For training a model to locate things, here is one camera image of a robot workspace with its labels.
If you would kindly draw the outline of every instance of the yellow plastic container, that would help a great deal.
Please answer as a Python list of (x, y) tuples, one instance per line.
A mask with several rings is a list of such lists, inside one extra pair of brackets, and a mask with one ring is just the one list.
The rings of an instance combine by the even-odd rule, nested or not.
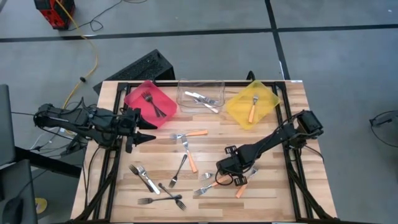
[[(250, 123), (254, 95), (258, 96), (258, 100)], [(244, 129), (251, 129), (279, 103), (280, 98), (268, 87), (260, 81), (254, 81), (226, 103), (226, 110)]]

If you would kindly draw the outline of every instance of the pink plastic container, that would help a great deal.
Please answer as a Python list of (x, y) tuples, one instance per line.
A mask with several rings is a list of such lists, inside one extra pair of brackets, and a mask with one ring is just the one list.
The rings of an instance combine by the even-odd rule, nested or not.
[[(153, 104), (166, 114), (165, 117), (156, 116), (154, 105), (144, 99), (143, 95), (145, 94), (152, 95)], [(140, 108), (142, 117), (158, 128), (177, 111), (177, 104), (149, 80), (143, 82), (135, 90), (130, 92), (124, 98), (124, 103), (133, 109)]]

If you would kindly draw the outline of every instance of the wooden table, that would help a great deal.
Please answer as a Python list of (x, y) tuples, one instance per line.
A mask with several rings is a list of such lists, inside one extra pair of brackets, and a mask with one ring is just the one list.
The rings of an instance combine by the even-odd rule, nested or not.
[[(104, 82), (98, 100), (98, 107), (113, 109), (116, 96), (117, 82)], [(306, 109), (308, 101), (302, 82), (286, 82), (292, 114)], [(226, 87), (226, 99), (232, 98), (244, 87)], [(161, 87), (171, 99), (176, 99), (176, 87)], [(198, 176), (204, 172), (216, 170), (216, 161), (225, 158), (226, 146), (255, 143), (270, 134), (278, 126), (275, 110), (263, 118), (249, 131), (243, 130), (238, 123), (224, 109), (220, 114), (190, 114), (182, 113), (177, 108), (176, 115), (158, 130), (142, 130), (146, 134), (153, 134), (157, 139), (133, 148), (133, 153), (122, 152), (118, 181), (114, 196), (111, 215), (112, 222), (266, 222), (266, 221), (294, 221), (292, 199), (285, 168), (282, 146), (278, 145), (264, 153), (257, 160), (259, 172), (250, 181), (241, 198), (235, 198), (237, 187), (217, 186), (206, 194), (196, 197), (193, 191), (199, 189), (203, 182)], [(173, 201), (154, 202), (149, 205), (138, 205), (137, 199), (142, 197), (167, 197), (149, 193), (145, 185), (128, 169), (129, 164), (144, 165), (148, 175), (157, 184), (169, 185), (171, 178), (180, 165), (185, 150), (181, 141), (169, 139), (172, 133), (187, 133), (207, 129), (207, 136), (189, 137), (190, 151), (198, 167), (196, 174), (192, 173), (187, 161), (178, 176), (178, 182), (170, 190), (173, 194), (183, 195), (186, 211), (180, 210)], [(308, 141), (310, 147), (319, 150), (318, 142)], [(85, 169), (97, 148), (95, 142), (90, 142), (85, 157)], [(89, 199), (94, 196), (98, 188), (104, 150), (100, 150), (93, 162), (90, 173)], [(309, 191), (327, 213), (335, 217), (335, 207), (331, 197), (328, 179), (322, 159), (303, 149), (301, 159), (307, 179)], [(302, 194), (298, 188), (298, 198), (302, 216), (305, 217)], [(83, 174), (80, 177), (72, 218), (77, 217), (84, 209)], [(101, 204), (100, 218), (104, 217), (107, 193)]]

